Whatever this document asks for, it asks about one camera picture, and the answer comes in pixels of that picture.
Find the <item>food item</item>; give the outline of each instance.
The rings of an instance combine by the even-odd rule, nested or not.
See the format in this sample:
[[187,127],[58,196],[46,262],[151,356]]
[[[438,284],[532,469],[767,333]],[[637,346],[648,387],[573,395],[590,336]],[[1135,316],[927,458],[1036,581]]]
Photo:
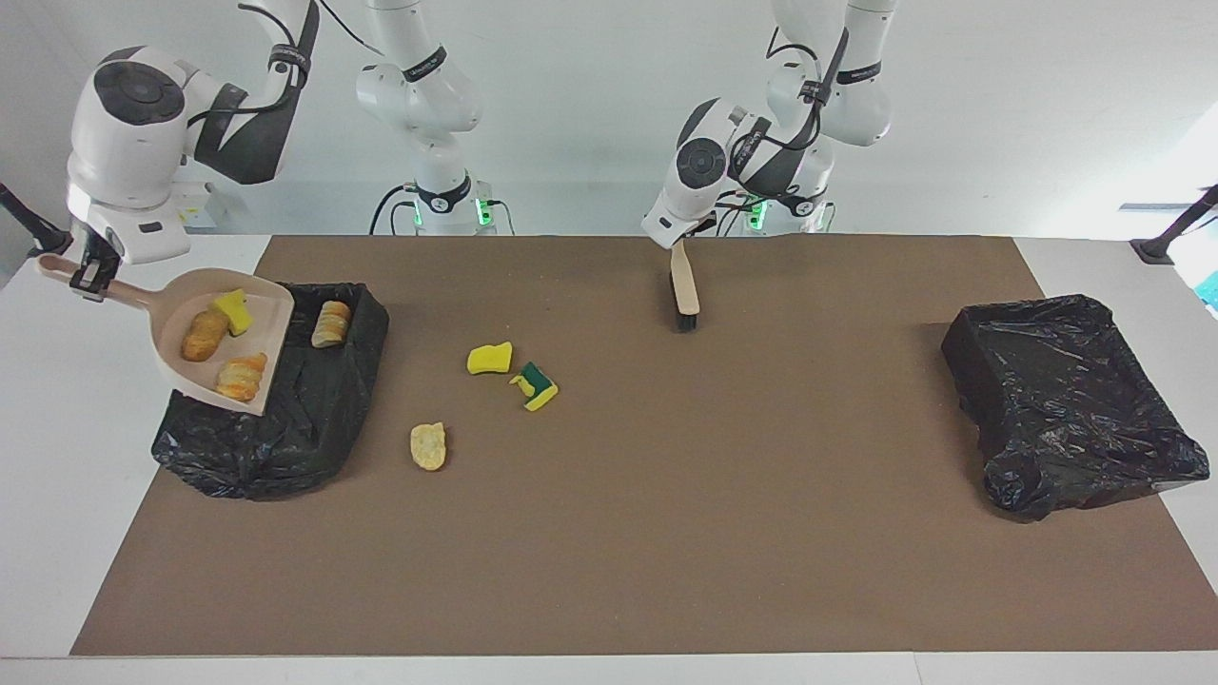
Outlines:
[[445,447],[445,424],[424,423],[410,429],[410,456],[424,470],[436,470],[445,466],[448,449]]
[[213,310],[195,314],[190,330],[181,339],[181,358],[188,362],[206,362],[220,346],[220,340],[228,333],[228,317]]
[[347,323],[351,321],[351,307],[330,300],[322,305],[322,314],[317,317],[317,325],[313,327],[313,346],[318,350],[342,345],[347,338]]
[[262,372],[267,369],[267,355],[258,352],[252,357],[235,357],[220,368],[216,378],[216,391],[238,402],[248,402],[258,394]]
[[553,400],[554,395],[558,395],[558,385],[532,362],[525,364],[525,368],[520,369],[520,375],[516,375],[508,383],[519,388],[525,394],[525,397],[529,397],[529,401],[525,402],[525,408],[530,412],[536,412],[544,407],[546,402]]
[[250,330],[250,324],[253,323],[253,317],[250,316],[250,310],[245,308],[245,290],[241,290],[240,288],[212,300],[212,303],[208,305],[208,307],[212,311],[220,312],[229,318],[229,334],[234,336]]
[[465,371],[471,374],[508,373],[509,368],[512,368],[512,342],[475,347],[465,360]]

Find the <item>dustpan handle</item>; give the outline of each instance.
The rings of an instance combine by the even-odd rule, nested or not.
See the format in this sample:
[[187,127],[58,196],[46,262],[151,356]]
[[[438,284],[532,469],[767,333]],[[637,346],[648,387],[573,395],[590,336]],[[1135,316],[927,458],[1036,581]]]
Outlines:
[[[34,266],[38,267],[38,273],[63,283],[71,283],[72,274],[77,269],[76,262],[65,260],[58,255],[43,255],[38,257]],[[155,295],[155,293],[136,288],[129,283],[123,283],[122,280],[111,280],[110,286],[106,288],[107,300],[114,300],[136,310],[147,310]]]

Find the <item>box covered with black plastic bag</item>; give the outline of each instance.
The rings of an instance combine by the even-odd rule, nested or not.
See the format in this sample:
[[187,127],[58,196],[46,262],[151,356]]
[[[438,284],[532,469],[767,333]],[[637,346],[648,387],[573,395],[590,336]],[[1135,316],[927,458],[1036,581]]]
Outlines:
[[943,355],[979,429],[984,488],[1019,519],[1209,477],[1112,312],[1085,295],[965,307]]
[[[281,497],[334,478],[371,403],[389,313],[363,284],[289,285],[295,306],[263,416],[174,391],[152,456],[212,497]],[[323,302],[351,307],[343,345],[314,350]]]

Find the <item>green light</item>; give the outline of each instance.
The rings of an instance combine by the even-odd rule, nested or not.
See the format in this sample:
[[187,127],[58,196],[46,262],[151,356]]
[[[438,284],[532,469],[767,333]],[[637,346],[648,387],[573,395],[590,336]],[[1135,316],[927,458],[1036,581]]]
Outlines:
[[481,199],[474,199],[474,202],[477,204],[477,223],[491,225],[491,222],[495,221],[495,217],[491,215],[491,207],[487,207],[486,202]]
[[761,225],[765,223],[765,211],[770,206],[770,202],[753,196],[749,196],[749,201],[758,202],[758,205],[749,210],[749,228],[760,232]]

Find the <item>white table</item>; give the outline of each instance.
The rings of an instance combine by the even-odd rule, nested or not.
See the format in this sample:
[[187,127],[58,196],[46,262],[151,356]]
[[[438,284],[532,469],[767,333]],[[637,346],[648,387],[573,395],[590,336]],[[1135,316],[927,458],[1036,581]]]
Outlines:
[[[171,262],[121,277],[161,288],[205,266],[252,271],[267,236],[196,236]],[[1046,295],[1111,307],[1185,430],[1218,455],[1218,321],[1169,268],[1124,243],[1018,240]],[[0,684],[7,683],[882,683],[989,685],[1218,679],[1218,652],[829,653],[543,658],[68,658],[156,472],[149,445],[167,386],[143,312],[96,305],[32,263],[0,291]],[[1211,585],[1218,483],[1163,495]]]

